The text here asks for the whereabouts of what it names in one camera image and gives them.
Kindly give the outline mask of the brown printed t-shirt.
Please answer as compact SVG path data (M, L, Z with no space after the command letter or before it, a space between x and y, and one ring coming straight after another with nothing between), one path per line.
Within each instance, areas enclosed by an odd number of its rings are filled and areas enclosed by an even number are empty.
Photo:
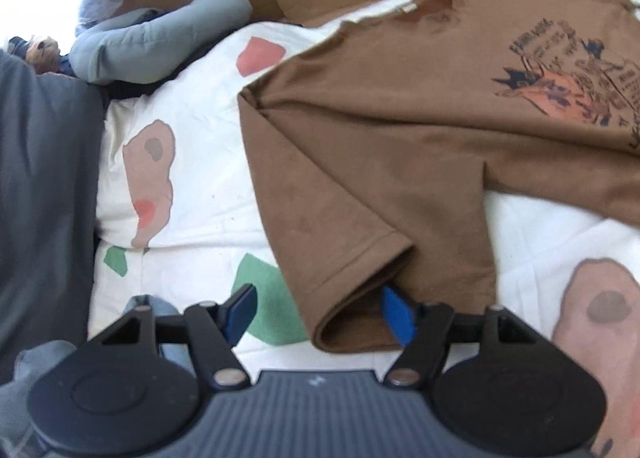
M394 346L386 282L494 302L486 190L639 222L631 0L414 0L343 22L238 103L262 225L322 351Z

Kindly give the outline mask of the cream bear print bedsheet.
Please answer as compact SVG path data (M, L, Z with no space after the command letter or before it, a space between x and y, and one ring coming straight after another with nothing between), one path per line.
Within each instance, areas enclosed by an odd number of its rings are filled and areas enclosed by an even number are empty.
M130 295L178 308L219 300L254 280L264 320L242 343L250 368L300 363L382 367L387 350L316 348L271 250L250 176L238 97L285 60L357 22L414 0L380 0L316 28L241 28L152 95L108 108L100 160L89 330ZM602 383L608 414L599 457L639 452L639 222L494 190L484 193L496 297L558 343Z

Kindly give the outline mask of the dark grey pillow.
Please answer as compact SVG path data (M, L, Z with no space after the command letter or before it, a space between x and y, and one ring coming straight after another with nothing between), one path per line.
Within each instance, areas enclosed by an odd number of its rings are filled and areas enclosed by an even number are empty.
M1 56L1 380L18 354L87 337L108 98Z

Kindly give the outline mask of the grey neck pillow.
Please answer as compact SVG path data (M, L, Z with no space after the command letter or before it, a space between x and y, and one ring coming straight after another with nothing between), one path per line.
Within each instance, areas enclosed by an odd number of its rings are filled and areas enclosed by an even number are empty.
M192 0L168 12L132 10L81 33L68 61L91 84L159 82L200 48L246 25L252 11L249 0Z

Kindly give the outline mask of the small teddy bear toy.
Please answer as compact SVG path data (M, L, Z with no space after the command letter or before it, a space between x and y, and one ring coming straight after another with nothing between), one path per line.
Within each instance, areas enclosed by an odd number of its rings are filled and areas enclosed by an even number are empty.
M58 73L75 77L67 54L61 54L51 37L24 40L14 36L6 42L6 52L25 61L37 74Z

